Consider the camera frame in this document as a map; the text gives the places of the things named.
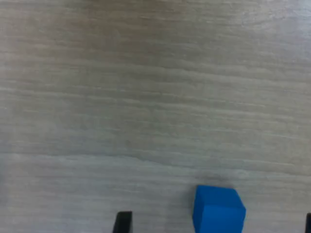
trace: blue cube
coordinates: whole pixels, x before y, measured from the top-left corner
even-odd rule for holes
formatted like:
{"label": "blue cube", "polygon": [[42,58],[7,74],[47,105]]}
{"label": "blue cube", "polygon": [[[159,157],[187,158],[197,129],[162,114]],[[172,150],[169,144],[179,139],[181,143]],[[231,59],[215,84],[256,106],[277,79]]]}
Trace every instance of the blue cube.
{"label": "blue cube", "polygon": [[231,188],[198,186],[194,201],[196,233],[241,233],[246,208]]}

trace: cube face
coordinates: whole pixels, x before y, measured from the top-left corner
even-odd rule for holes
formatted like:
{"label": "cube face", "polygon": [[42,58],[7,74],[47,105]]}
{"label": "cube face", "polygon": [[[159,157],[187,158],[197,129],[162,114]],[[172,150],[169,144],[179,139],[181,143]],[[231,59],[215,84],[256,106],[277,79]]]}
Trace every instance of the cube face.
{"label": "cube face", "polygon": [[198,186],[193,210],[196,233],[241,233],[245,214],[234,189]]}

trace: black object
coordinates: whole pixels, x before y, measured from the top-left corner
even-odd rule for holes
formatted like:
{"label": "black object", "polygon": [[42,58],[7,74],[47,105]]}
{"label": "black object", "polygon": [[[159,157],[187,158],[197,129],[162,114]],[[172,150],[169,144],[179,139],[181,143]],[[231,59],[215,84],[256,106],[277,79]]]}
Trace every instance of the black object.
{"label": "black object", "polygon": [[306,233],[311,233],[311,213],[307,214]]}
{"label": "black object", "polygon": [[132,212],[118,212],[113,233],[132,233],[132,228]]}

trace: blue block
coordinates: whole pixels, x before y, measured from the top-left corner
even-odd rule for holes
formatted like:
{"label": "blue block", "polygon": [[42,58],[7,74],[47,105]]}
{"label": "blue block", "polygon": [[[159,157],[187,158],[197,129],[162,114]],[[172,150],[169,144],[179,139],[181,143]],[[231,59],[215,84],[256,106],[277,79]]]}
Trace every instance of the blue block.
{"label": "blue block", "polygon": [[241,233],[245,214],[234,189],[197,187],[192,216],[196,233]]}

